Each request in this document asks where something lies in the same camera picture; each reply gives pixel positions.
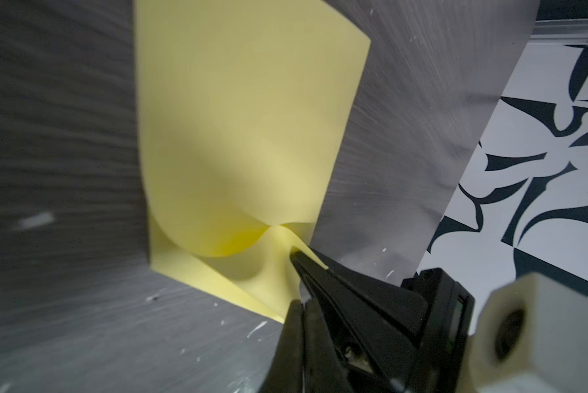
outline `printed graphic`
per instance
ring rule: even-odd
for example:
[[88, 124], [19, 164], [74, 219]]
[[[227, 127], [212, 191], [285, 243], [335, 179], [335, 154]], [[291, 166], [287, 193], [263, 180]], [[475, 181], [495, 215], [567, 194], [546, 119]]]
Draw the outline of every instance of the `printed graphic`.
[[427, 248], [476, 297], [538, 271], [588, 296], [588, 45], [528, 44]]

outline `yellow sticky note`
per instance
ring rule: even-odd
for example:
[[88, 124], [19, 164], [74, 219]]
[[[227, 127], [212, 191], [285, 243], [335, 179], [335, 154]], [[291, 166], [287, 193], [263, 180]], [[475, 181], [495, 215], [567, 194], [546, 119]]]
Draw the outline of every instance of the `yellow sticky note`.
[[152, 268], [282, 320], [299, 296], [289, 252], [313, 255], [369, 39], [321, 0], [135, 12]]

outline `white speck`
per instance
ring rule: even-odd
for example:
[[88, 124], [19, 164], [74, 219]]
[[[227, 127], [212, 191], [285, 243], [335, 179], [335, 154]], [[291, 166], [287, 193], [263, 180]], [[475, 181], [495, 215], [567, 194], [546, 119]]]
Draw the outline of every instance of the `white speck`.
[[18, 223], [15, 225], [14, 230], [27, 231], [38, 226], [51, 224], [54, 221], [54, 213], [50, 211], [44, 211], [42, 213], [38, 213], [38, 215], [33, 215], [20, 219]]
[[[250, 382], [250, 379], [248, 379], [248, 378], [238, 378], [238, 379], [235, 379], [233, 382], [230, 382], [230, 383], [227, 385], [227, 387], [231, 387], [231, 386], [233, 386], [233, 385], [242, 385], [242, 384], [244, 384], [244, 385], [245, 385], [245, 384], [247, 384], [248, 382]], [[240, 391], [240, 389], [241, 389], [241, 388], [238, 388], [238, 389], [237, 389], [237, 390], [235, 390], [235, 392], [233, 392], [233, 393], [236, 393], [236, 392]]]
[[6, 393], [8, 390], [10, 390], [11, 386], [12, 386], [12, 384], [10, 382], [6, 382], [5, 384], [1, 385], [0, 393]]
[[251, 334], [253, 334], [254, 332], [258, 331], [259, 329], [261, 329], [262, 327], [266, 326], [267, 321], [263, 321], [262, 323], [258, 324], [257, 327], [255, 327], [251, 333], [248, 333], [248, 335], [246, 336], [246, 338], [251, 338]]
[[394, 387], [397, 392], [403, 390], [403, 384], [396, 378], [390, 380], [390, 385]]

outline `metal surface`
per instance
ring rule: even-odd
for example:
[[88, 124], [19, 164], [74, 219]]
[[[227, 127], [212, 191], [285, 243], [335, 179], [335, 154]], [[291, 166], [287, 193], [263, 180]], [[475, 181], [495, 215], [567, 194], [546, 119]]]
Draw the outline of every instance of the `metal surface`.
[[530, 36], [531, 43], [588, 43], [588, 19], [537, 21]]
[[[398, 284], [538, 2], [331, 3], [372, 46], [314, 246]], [[0, 393], [258, 389], [280, 325], [149, 271], [145, 206], [131, 2], [0, 1]]]
[[421, 261], [539, 2], [330, 3], [371, 50], [312, 246], [399, 285]]

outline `screw hole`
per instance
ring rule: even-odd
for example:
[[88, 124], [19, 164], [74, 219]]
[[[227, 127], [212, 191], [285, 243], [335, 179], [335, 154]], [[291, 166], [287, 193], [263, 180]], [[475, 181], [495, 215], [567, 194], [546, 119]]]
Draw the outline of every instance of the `screw hole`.
[[499, 325], [495, 336], [495, 356], [499, 362], [503, 362], [515, 348], [525, 318], [526, 312], [518, 309], [508, 314]]

